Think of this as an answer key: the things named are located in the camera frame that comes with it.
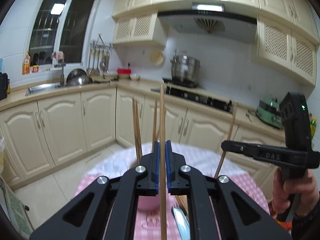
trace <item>countertop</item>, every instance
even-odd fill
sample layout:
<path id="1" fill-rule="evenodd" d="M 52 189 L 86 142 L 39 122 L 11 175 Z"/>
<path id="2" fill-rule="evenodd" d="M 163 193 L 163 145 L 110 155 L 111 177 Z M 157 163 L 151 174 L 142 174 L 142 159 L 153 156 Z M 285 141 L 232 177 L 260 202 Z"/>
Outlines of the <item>countertop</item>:
<path id="1" fill-rule="evenodd" d="M 131 80 L 124 80 L 120 79 L 119 81 L 111 81 L 110 83 L 102 83 L 102 84 L 89 84 L 84 86 L 74 86 L 74 87 L 64 87 L 52 91 L 47 91 L 44 93 L 38 93 L 34 95 L 25 96 L 27 89 L 23 88 L 21 90 L 17 90 L 14 92 L 11 92 L 7 98 L 0 101 L 0 111 L 4 111 L 6 109 L 9 109 L 14 106 L 22 105 L 25 103 L 33 102 L 36 100 L 44 99 L 44 98 L 50 98 L 60 95 L 66 95 L 71 93 L 79 93 L 81 91 L 91 91 L 91 90 L 99 90 L 104 88 L 116 88 L 122 90 L 127 90 L 133 93 L 138 93 L 141 95 L 145 95 L 149 98 L 159 99 L 160 93 L 152 92 L 151 89 L 158 89 L 160 88 L 160 85 L 163 84 L 161 82 L 157 81 L 151 81 L 147 79 L 141 79 L 140 81 L 131 81 Z M 209 97 L 217 98 L 219 100 L 223 100 L 226 102 L 229 102 L 229 99 L 226 97 L 222 97 L 220 95 L 207 92 L 203 89 L 196 88 L 196 89 L 187 89 L 195 93 L 199 93 L 202 95 L 206 95 Z M 198 103 L 194 103 L 189 100 L 185 100 L 182 98 L 177 98 L 170 95 L 165 95 L 165 101 L 171 104 L 175 104 L 178 106 L 185 106 L 188 108 L 191 108 L 195 111 L 201 112 L 203 114 L 208 115 L 215 115 L 219 116 L 220 118 L 224 120 L 231 121 L 232 120 L 232 114 L 226 113 L 224 111 L 217 110 L 215 108 L 200 105 Z M 270 125 L 267 125 L 263 122 L 261 122 L 255 115 L 250 114 L 250 119 L 246 116 L 246 112 L 249 109 L 249 107 L 245 107 L 242 104 L 239 104 L 240 107 L 237 109 L 236 113 L 236 120 L 235 124 L 241 125 L 244 128 L 248 128 L 250 130 L 256 130 L 260 133 L 265 133 L 268 136 L 271 136 L 275 139 L 284 141 L 284 130 L 279 130 L 277 128 L 273 128 Z"/>

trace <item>human hand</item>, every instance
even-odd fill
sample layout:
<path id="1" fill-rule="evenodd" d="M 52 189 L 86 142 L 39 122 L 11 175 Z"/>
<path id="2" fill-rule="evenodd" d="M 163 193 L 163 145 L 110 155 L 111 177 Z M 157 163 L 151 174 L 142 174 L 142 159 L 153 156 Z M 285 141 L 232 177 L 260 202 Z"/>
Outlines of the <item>human hand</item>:
<path id="1" fill-rule="evenodd" d="M 277 169 L 273 181 L 273 210 L 279 214 L 284 213 L 290 207 L 289 195 L 297 193 L 301 193 L 301 197 L 295 215 L 302 218 L 313 210 L 319 200 L 318 184 L 312 171 L 308 170 L 304 178 L 288 179 L 282 184 L 281 173 Z"/>

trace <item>range hood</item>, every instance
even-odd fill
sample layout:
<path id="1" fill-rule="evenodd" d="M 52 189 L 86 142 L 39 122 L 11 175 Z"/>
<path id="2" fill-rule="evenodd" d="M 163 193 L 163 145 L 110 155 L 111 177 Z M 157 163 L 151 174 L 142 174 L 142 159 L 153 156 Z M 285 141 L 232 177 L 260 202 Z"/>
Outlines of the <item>range hood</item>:
<path id="1" fill-rule="evenodd" d="M 253 41 L 257 31 L 257 19 L 223 11 L 165 11 L 159 12 L 158 18 L 179 33 L 207 34 L 246 43 Z"/>

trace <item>window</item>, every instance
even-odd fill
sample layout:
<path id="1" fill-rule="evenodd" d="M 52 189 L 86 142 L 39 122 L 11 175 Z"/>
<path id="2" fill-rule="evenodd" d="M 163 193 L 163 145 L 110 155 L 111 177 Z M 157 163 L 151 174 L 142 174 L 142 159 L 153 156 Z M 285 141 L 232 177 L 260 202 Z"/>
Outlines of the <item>window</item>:
<path id="1" fill-rule="evenodd" d="M 51 54 L 58 48 L 64 52 L 65 63 L 80 63 L 93 3 L 94 0 L 43 0 L 30 39 L 31 64 L 52 64 Z M 59 15 L 64 5 L 68 11 Z"/>
<path id="2" fill-rule="evenodd" d="M 81 62 L 85 30 L 94 0 L 72 0 L 63 26 L 60 50 L 66 63 Z"/>
<path id="3" fill-rule="evenodd" d="M 51 54 L 59 21 L 59 15 L 51 14 L 51 9 L 55 3 L 65 4 L 66 0 L 43 0 L 41 4 L 33 26 L 29 46 L 31 65 L 52 63 Z"/>

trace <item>pink bowl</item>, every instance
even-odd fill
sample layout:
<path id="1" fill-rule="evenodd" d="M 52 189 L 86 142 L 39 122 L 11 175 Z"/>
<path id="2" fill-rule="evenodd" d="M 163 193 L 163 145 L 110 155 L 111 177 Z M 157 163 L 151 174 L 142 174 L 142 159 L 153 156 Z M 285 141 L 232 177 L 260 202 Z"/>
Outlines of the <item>pink bowl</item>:
<path id="1" fill-rule="evenodd" d="M 139 196 L 138 210 L 142 212 L 156 210 L 160 206 L 160 196 Z"/>

